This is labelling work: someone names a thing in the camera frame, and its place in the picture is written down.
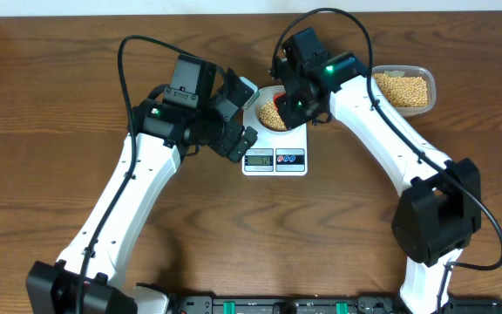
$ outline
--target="wooden table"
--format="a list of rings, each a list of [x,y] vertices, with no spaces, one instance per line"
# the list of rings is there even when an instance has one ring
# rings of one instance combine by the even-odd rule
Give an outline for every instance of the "wooden table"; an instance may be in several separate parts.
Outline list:
[[[438,102],[409,122],[454,160],[470,157],[502,224],[502,13],[358,14],[375,64],[421,65]],[[295,15],[0,18],[0,313],[30,312],[24,280],[53,263],[92,210],[126,136],[116,53],[122,37],[176,44],[259,86]],[[355,25],[323,15],[326,45],[366,61]],[[130,43],[133,104],[169,83],[176,55]],[[361,142],[335,122],[309,128],[304,178],[248,178],[205,148],[167,183],[140,235],[127,285],[219,295],[397,292],[406,258],[390,231],[397,193]],[[461,257],[493,263],[489,224]],[[502,268],[455,270],[451,293],[502,297]]]

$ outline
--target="white digital scale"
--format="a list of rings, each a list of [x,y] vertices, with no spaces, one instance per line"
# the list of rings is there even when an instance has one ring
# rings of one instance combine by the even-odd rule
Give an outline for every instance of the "white digital scale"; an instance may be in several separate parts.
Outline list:
[[[284,92],[284,86],[261,88],[257,100],[243,112],[243,125],[257,131],[257,141],[241,160],[245,175],[305,175],[307,173],[307,126],[277,132],[259,121],[261,108]]]

